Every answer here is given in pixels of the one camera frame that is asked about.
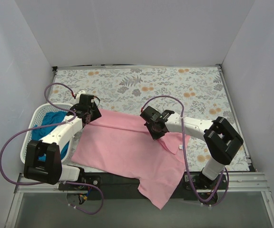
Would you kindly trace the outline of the pink t shirt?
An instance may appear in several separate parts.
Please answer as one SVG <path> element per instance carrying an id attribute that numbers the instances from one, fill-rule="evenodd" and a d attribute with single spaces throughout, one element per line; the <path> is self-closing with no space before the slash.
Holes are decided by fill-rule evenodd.
<path id="1" fill-rule="evenodd" d="M 183 136 L 168 133 L 154 141 L 140 116 L 100 112 L 100 118 L 84 127 L 71 161 L 138 179 L 138 191 L 162 209 L 186 170 Z"/>

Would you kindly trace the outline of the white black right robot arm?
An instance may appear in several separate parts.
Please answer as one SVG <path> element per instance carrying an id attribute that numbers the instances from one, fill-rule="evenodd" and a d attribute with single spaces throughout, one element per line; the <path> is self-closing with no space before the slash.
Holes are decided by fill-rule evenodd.
<path id="1" fill-rule="evenodd" d="M 210 189 L 217 184 L 218 175 L 236 156 L 243 139 L 224 117 L 215 120 L 200 120 L 182 117 L 180 114 L 165 110 L 160 113 L 151 106 L 141 110 L 140 116 L 146 121 L 153 140 L 166 133 L 185 133 L 206 142 L 211 158 L 193 182 L 198 189 Z"/>

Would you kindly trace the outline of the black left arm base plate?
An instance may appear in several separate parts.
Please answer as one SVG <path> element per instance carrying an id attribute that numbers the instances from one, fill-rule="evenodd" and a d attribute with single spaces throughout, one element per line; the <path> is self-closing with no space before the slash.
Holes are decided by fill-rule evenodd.
<path id="1" fill-rule="evenodd" d="M 79 179 L 75 182 L 77 185 L 74 184 L 68 184 L 68 183 L 60 183 L 58 190 L 63 190 L 63 191 L 87 191 L 89 189 L 88 186 L 82 185 L 84 184 L 90 184 L 94 185 L 96 187 L 100 187 L 101 184 L 101 177 L 99 175 L 86 175 L 83 174 Z"/>

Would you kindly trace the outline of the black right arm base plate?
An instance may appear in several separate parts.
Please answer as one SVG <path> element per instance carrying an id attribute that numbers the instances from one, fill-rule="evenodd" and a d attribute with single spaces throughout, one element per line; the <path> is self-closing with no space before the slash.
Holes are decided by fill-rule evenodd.
<path id="1" fill-rule="evenodd" d="M 220 181 L 218 181 L 219 176 L 214 180 L 210 180 L 201 172 L 192 172 L 190 173 L 190 176 L 196 190 L 214 190 L 216 186 L 218 190 L 225 190 L 226 188 L 227 178 L 225 174 L 221 176 Z"/>

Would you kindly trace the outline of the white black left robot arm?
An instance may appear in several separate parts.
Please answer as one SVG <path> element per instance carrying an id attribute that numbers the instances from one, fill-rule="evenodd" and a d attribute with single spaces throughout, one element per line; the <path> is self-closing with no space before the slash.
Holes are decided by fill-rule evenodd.
<path id="1" fill-rule="evenodd" d="M 69 181 L 70 185 L 81 190 L 86 178 L 81 168 L 63 165 L 61 151 L 88 123 L 101 117 L 94 95 L 79 92 L 74 104 L 63 118 L 63 124 L 57 126 L 48 135 L 27 144 L 24 177 L 47 184 Z"/>

